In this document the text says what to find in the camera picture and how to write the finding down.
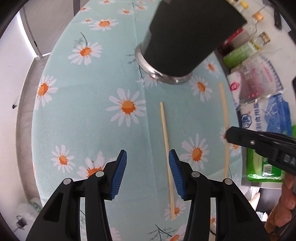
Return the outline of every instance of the brown sleeve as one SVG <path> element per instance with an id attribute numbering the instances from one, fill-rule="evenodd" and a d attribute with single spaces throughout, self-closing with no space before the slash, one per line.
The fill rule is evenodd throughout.
<path id="1" fill-rule="evenodd" d="M 273 208 L 265 223 L 265 229 L 269 234 L 270 241 L 277 241 L 279 239 L 279 236 L 274 233 L 274 229 L 276 227 L 274 216 L 276 212 L 277 205 Z"/>

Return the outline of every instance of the barcode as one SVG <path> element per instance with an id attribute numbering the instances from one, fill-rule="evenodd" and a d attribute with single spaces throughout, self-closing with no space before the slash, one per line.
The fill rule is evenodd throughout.
<path id="1" fill-rule="evenodd" d="M 272 165 L 269 165 L 269 164 L 263 165 L 263 173 L 271 174 L 271 168 L 272 168 Z"/>

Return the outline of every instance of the wooden chopstick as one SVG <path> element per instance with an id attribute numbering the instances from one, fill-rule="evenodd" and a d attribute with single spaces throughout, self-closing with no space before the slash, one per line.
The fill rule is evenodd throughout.
<path id="1" fill-rule="evenodd" d="M 160 114 L 161 114 L 161 122 L 163 125 L 163 137 L 165 140 L 165 155 L 167 160 L 167 170 L 168 170 L 168 186 L 170 191 L 170 212 L 172 220 L 175 219 L 175 200 L 174 200 L 174 190 L 173 190 L 173 176 L 172 172 L 170 170 L 170 165 L 168 162 L 168 152 L 169 152 L 169 144 L 168 144 L 168 131 L 166 128 L 166 122 L 165 122 L 165 111 L 163 108 L 163 103 L 160 102 Z"/>
<path id="2" fill-rule="evenodd" d="M 224 126 L 225 130 L 229 129 L 229 120 L 228 120 L 228 109 L 227 109 L 227 101 L 225 97 L 225 91 L 222 83 L 219 83 L 220 93 L 221 93 L 221 100 L 222 100 L 222 108 L 223 108 L 223 114 L 224 114 Z M 227 178 L 228 173 L 228 166 L 229 166 L 229 153 L 230 153 L 230 145 L 226 141 L 225 143 L 225 164 L 224 164 L 224 174 L 223 178 Z"/>

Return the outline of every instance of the tablecloth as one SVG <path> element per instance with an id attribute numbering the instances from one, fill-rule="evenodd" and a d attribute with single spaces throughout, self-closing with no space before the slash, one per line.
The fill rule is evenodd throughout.
<path id="1" fill-rule="evenodd" d="M 190 202 L 175 197 L 170 218 L 168 172 L 160 117 L 169 145 L 208 178 L 223 179 L 225 127 L 238 126 L 226 77 L 210 54 L 188 83 L 152 79 L 135 61 L 158 1 L 92 0 L 65 29 L 40 80 L 32 123 L 36 183 L 43 204 L 67 177 L 85 179 L 127 151 L 119 194 L 106 201 L 113 240 L 182 240 Z M 228 175 L 239 186 L 241 149 L 230 146 Z M 215 202 L 212 201 L 212 221 Z M 81 233 L 85 234 L 84 202 Z"/>

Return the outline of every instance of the finger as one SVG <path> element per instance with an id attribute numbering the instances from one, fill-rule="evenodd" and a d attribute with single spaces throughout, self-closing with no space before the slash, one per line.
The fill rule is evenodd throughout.
<path id="1" fill-rule="evenodd" d="M 281 198 L 280 198 L 281 204 L 289 209 L 293 210 L 296 205 L 296 196 L 292 192 L 292 189 L 288 189 L 286 186 L 286 183 L 283 183 L 283 186 L 281 188 Z"/>
<path id="2" fill-rule="evenodd" d="M 274 217 L 275 224 L 282 227 L 292 219 L 292 213 L 289 209 L 285 208 L 282 204 L 278 204 L 277 211 Z"/>
<path id="3" fill-rule="evenodd" d="M 284 178 L 284 183 L 286 184 L 288 189 L 292 189 L 292 187 L 294 185 L 294 176 L 286 172 L 285 178 Z"/>

